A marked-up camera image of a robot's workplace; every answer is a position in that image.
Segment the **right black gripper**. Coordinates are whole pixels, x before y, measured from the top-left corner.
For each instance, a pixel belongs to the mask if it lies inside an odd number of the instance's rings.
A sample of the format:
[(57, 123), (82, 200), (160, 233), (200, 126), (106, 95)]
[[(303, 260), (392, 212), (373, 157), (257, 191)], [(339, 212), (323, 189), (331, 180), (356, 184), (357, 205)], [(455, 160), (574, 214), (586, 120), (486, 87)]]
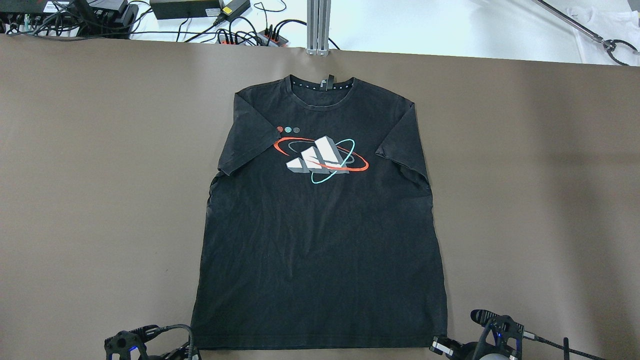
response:
[(435, 336), (432, 353), (448, 360), (521, 360), (524, 326), (508, 315), (486, 309), (474, 309), (471, 320), (482, 326), (477, 341), (461, 343), (446, 336)]

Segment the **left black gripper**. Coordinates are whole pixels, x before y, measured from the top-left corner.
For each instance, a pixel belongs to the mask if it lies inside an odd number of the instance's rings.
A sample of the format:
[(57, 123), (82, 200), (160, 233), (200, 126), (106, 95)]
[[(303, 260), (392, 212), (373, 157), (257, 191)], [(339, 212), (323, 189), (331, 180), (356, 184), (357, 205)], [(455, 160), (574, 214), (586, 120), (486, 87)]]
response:
[[(158, 335), (170, 330), (183, 329), (188, 332), (189, 339), (185, 344), (163, 353), (161, 355), (151, 355), (147, 353), (147, 343), (158, 337)], [(119, 360), (131, 360), (131, 353), (139, 351), (139, 360), (201, 360), (199, 349), (194, 345), (192, 329), (188, 325), (146, 325), (126, 331), (121, 330), (112, 337), (103, 341), (106, 360), (112, 360), (117, 355)]]

